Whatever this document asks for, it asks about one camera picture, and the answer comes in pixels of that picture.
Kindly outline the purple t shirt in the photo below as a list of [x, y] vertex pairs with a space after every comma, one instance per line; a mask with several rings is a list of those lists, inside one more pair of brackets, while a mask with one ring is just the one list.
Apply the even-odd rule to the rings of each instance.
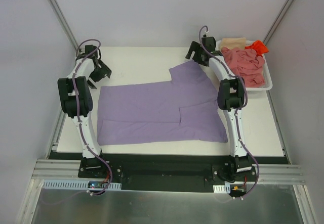
[[102, 87], [98, 143], [226, 143], [217, 90], [206, 73], [196, 62], [188, 61], [171, 68], [170, 75], [170, 81]]

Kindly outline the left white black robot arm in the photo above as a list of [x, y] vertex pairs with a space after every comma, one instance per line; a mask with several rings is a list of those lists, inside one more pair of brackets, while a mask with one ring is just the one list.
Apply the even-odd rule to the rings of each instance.
[[83, 148], [83, 158], [97, 158], [102, 153], [92, 125], [94, 83], [110, 78], [111, 69], [101, 60], [99, 47], [89, 44], [76, 55], [72, 72], [57, 81], [62, 111], [73, 121]]

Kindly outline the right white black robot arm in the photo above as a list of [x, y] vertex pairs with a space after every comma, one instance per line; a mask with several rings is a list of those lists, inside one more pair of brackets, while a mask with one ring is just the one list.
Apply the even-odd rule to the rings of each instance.
[[242, 109], [247, 105], [245, 84], [226, 65], [222, 53], [216, 50], [214, 37], [203, 35], [199, 42], [193, 41], [185, 58], [210, 67], [220, 82], [217, 102], [225, 115], [230, 138], [228, 176], [239, 181], [253, 164], [242, 130]]

